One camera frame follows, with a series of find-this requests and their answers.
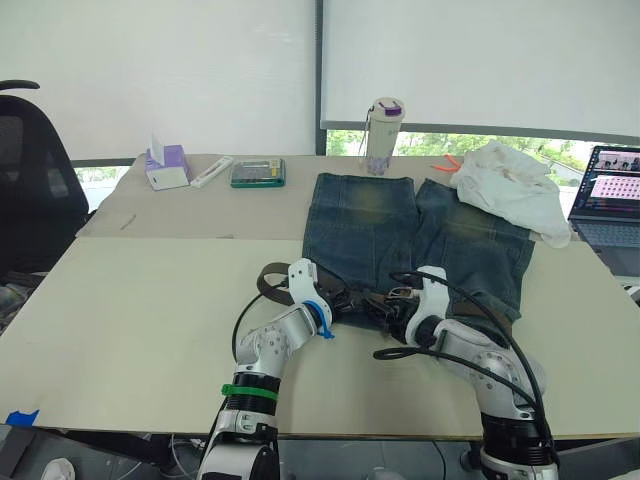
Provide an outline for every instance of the orange object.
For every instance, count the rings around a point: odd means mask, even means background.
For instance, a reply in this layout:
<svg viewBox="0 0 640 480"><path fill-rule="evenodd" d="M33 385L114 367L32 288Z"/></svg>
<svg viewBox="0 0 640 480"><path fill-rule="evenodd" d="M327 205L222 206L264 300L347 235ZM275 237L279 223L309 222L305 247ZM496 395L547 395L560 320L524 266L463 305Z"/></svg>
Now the orange object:
<svg viewBox="0 0 640 480"><path fill-rule="evenodd" d="M453 158L452 155L446 153L444 158L449 160L449 163L451 163L453 167L445 167L444 165L432 165L432 167L436 170L440 170L441 172L457 172L458 170L460 170L461 165L456 161L455 158Z"/></svg>

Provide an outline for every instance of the laptop keyboard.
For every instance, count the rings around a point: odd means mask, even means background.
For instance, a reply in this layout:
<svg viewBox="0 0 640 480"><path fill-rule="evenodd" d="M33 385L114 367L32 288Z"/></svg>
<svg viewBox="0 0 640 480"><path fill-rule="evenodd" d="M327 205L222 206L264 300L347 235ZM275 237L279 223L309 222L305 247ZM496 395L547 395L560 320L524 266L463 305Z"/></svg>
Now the laptop keyboard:
<svg viewBox="0 0 640 480"><path fill-rule="evenodd" d="M580 231L590 245L640 248L640 225L580 223Z"/></svg>

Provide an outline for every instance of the laptop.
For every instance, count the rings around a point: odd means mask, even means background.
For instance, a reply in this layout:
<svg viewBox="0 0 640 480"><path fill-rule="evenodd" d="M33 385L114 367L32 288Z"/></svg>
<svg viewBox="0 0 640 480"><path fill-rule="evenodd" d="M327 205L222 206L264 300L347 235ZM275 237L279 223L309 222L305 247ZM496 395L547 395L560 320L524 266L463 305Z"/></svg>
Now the laptop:
<svg viewBox="0 0 640 480"><path fill-rule="evenodd" d="M569 221L611 273L640 277L640 148L594 147Z"/></svg>

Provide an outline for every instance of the blue tape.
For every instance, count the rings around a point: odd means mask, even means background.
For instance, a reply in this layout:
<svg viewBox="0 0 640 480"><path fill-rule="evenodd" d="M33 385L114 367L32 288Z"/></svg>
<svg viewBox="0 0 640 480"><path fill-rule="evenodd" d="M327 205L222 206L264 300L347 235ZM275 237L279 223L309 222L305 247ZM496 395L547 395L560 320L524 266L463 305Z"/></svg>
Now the blue tape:
<svg viewBox="0 0 640 480"><path fill-rule="evenodd" d="M32 427L39 413L40 410L36 410L33 413L21 413L19 410L16 410L9 414L4 423L14 427Z"/></svg>
<svg viewBox="0 0 640 480"><path fill-rule="evenodd" d="M309 305L310 307L315 309L318 312L318 315L320 315L320 320L322 320L322 331L318 332L318 334L323 336L324 338L336 338L336 336L333 333L331 333L331 330L329 330L329 325L327 325L327 319L325 318L324 312L322 311L320 306L317 303L312 302L311 300L307 300L306 302L304 302L304 304Z"/></svg>

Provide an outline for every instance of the white roller blind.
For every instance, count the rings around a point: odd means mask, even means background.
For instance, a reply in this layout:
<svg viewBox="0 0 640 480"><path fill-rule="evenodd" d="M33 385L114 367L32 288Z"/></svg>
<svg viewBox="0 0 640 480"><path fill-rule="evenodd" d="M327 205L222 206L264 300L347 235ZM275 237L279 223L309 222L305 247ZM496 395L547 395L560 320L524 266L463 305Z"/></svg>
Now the white roller blind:
<svg viewBox="0 0 640 480"><path fill-rule="evenodd" d="M314 152L313 0L2 0L0 79L72 159Z"/></svg>
<svg viewBox="0 0 640 480"><path fill-rule="evenodd" d="M405 123L640 135L638 0L325 0L323 125L377 97Z"/></svg>

